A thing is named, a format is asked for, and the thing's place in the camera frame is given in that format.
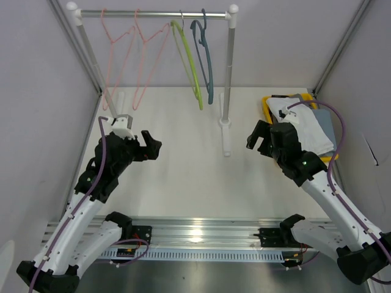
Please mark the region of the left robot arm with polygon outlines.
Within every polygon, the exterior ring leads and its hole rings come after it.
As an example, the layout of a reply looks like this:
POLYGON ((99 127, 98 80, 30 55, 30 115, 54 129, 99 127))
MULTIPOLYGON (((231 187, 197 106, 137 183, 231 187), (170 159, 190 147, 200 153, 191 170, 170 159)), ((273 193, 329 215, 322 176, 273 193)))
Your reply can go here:
POLYGON ((132 242, 149 245, 134 237, 132 219, 119 212, 107 215, 97 232, 81 239, 126 168, 158 158, 162 143, 148 131, 141 134, 144 146, 137 138, 121 138, 113 132, 102 135, 55 232, 32 261, 21 261, 16 270, 29 292, 74 292, 84 272, 108 247, 132 242))

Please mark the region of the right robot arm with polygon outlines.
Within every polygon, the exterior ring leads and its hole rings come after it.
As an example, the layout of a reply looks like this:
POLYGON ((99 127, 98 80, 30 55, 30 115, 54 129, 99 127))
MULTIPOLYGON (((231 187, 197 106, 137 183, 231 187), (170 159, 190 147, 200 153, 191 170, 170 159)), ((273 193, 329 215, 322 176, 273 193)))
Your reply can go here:
POLYGON ((275 160, 282 173, 309 194, 337 227, 335 234, 295 214, 280 223, 279 239, 286 246, 307 244, 333 259, 342 274, 362 284, 390 265, 390 233, 371 223, 340 190, 320 157, 301 148, 291 123, 258 121, 247 138, 248 149, 275 160))

